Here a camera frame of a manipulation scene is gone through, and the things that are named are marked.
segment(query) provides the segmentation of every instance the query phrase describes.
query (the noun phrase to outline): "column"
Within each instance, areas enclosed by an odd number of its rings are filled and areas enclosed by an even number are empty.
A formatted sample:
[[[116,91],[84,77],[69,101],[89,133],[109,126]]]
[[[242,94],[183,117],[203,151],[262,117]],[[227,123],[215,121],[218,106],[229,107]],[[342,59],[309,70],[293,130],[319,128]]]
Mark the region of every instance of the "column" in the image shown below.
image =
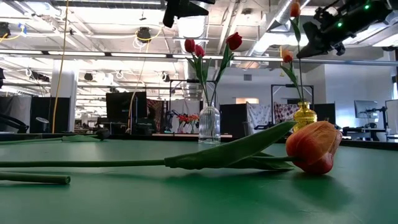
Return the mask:
[[[52,79],[51,79],[51,97],[55,97],[55,95],[57,94],[57,85],[60,76],[60,67],[61,67],[61,60],[54,60],[53,69],[52,69]],[[70,98],[68,131],[74,131],[75,129],[75,109],[76,109],[76,93],[77,93],[78,79],[79,79],[78,62],[72,60],[64,60],[58,97]]]

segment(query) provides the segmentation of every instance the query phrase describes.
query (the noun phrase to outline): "red flower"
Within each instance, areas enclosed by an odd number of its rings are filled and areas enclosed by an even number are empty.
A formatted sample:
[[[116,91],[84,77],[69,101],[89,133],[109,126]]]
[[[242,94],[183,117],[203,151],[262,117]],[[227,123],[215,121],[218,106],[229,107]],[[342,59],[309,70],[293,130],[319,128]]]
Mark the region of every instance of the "red flower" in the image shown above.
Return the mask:
[[[341,136],[341,132],[329,122],[315,122],[289,136],[286,152],[300,159],[293,163],[305,172],[326,174],[333,168],[333,156]]]
[[[199,57],[199,56],[204,57],[205,56],[205,50],[203,50],[203,48],[200,47],[199,45],[195,45],[195,55],[197,57]]]
[[[236,50],[242,44],[242,37],[236,32],[226,39],[226,43],[229,49]]]
[[[186,39],[184,47],[186,52],[193,53],[195,51],[195,41],[193,39]]]
[[[282,51],[282,59],[285,63],[289,63],[293,61],[293,52],[288,51],[287,49]]]
[[[290,16],[298,17],[301,14],[301,5],[299,2],[293,2],[292,7],[290,8]]]

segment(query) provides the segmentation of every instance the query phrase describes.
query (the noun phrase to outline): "ceiling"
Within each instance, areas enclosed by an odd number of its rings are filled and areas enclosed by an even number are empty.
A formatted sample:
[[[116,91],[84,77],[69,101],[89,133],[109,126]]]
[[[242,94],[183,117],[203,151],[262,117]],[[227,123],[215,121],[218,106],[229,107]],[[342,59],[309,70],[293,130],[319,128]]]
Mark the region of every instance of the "ceiling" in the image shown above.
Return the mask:
[[[197,24],[181,25],[175,21],[172,28],[164,27],[162,19],[164,10],[159,4],[136,4],[130,0],[70,0],[68,8],[68,22],[66,35],[66,51],[90,52],[148,52],[164,54],[180,54],[182,34],[194,34],[203,29],[205,51],[207,55],[219,55],[223,50],[225,37],[234,32],[243,36],[243,44],[237,49],[244,55],[257,40],[265,33],[265,27],[270,23],[270,16],[277,10],[278,0],[217,0],[215,5],[208,5],[209,16],[203,18],[203,26]],[[331,1],[312,0],[307,6],[326,6]],[[30,49],[30,50],[62,50],[65,25],[66,2],[56,1],[0,1],[0,22],[9,22],[11,37],[21,32],[21,24],[26,27],[26,34],[14,40],[0,42],[0,49]],[[136,39],[136,32],[140,27],[148,27],[153,38],[149,44],[140,43]],[[279,57],[279,47],[296,50],[295,46],[286,45],[275,40],[267,48],[265,54]],[[375,60],[382,57],[382,50],[361,46],[349,48],[342,57],[333,54],[319,58],[352,60]],[[170,78],[185,79],[184,64],[182,61],[133,61],[133,60],[76,60],[80,67],[79,85],[116,85],[122,88],[136,86],[169,87],[169,83],[162,80],[163,74]],[[317,65],[305,65],[303,72],[307,72]],[[0,55],[0,67],[5,68],[5,83],[43,83],[28,77],[26,69],[39,72],[51,79],[53,59],[32,57],[7,57]],[[279,62],[270,62],[268,69],[279,67]],[[93,81],[84,79],[85,73],[98,75]],[[12,93],[28,93],[33,95],[48,95],[49,87],[11,87],[6,90]],[[105,113],[105,102],[102,98],[109,88],[79,88],[77,105],[81,113]],[[148,90],[147,94],[154,98],[166,98],[168,90]],[[181,91],[176,91],[174,98],[182,97]]]

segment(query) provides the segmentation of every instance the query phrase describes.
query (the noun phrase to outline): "orange tulip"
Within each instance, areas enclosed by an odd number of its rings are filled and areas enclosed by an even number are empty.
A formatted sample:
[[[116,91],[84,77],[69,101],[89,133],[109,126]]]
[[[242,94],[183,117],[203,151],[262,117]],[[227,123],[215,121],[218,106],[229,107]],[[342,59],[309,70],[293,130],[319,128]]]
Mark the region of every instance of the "orange tulip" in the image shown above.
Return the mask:
[[[293,2],[292,7],[290,8],[290,16],[297,17],[301,14],[301,5],[299,2]]]
[[[282,59],[285,63],[289,63],[293,61],[293,52],[288,51],[287,49],[282,51]]]
[[[341,132],[329,122],[315,122],[289,136],[286,152],[298,159],[293,163],[305,172],[326,174],[333,168],[333,156],[341,138]]]

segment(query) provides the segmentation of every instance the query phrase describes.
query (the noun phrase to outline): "clear ribbed glass vase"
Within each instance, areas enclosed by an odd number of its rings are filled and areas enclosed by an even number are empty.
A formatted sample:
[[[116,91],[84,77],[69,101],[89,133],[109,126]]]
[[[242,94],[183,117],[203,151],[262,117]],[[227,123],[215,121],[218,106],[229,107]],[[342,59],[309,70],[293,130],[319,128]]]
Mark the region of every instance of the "clear ribbed glass vase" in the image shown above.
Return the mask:
[[[199,114],[199,143],[219,144],[220,133],[220,112],[213,104],[205,107]]]

